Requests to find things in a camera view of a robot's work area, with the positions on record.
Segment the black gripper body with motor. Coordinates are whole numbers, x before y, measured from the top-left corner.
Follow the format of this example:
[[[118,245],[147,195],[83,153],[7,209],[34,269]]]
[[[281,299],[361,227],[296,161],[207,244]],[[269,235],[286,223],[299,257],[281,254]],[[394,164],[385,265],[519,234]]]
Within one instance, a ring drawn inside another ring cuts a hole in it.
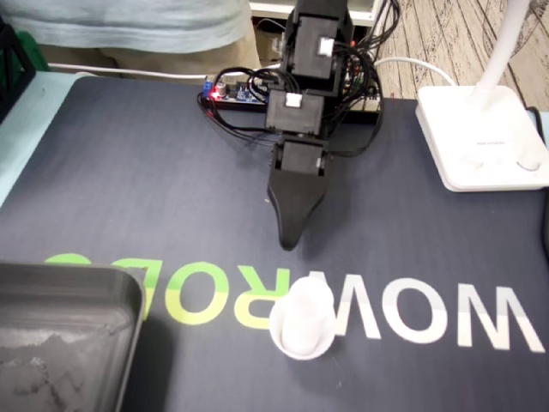
[[[329,166],[327,146],[321,142],[286,139],[274,147],[274,170],[325,176]]]

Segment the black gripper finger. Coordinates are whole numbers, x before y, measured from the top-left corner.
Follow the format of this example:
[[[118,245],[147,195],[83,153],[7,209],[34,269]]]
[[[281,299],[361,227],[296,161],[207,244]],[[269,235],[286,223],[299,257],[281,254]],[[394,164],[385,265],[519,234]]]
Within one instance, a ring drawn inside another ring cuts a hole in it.
[[[279,242],[284,250],[292,251],[297,246],[306,222],[328,187],[326,176],[271,170],[268,197],[274,206]]]

